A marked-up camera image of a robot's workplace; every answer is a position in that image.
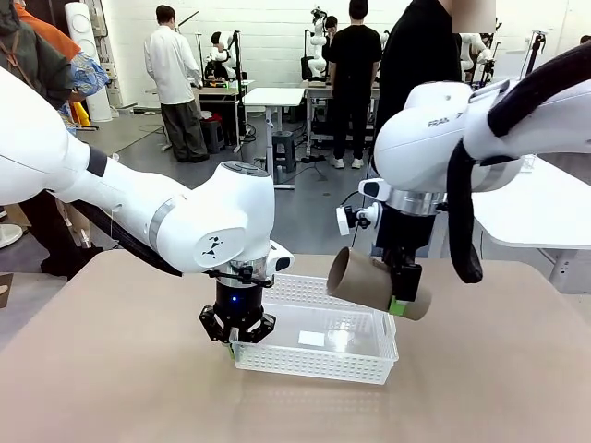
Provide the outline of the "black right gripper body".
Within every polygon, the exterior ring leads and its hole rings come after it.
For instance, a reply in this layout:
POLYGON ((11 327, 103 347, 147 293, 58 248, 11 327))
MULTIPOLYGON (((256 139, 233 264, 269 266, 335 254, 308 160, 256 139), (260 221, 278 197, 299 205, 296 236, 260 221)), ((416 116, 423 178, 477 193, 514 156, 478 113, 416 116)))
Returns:
POLYGON ((388 266, 414 265, 416 251, 429 243, 435 218, 383 212, 375 243, 382 261, 388 266))

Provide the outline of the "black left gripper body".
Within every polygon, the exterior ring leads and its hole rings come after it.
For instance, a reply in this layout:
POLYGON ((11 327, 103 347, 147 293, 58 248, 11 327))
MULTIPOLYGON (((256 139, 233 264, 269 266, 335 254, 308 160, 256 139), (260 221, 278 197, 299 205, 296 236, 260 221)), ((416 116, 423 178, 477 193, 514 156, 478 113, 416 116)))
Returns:
POLYGON ((217 279, 214 315, 223 324, 255 324, 264 314, 262 291, 258 285, 217 279))

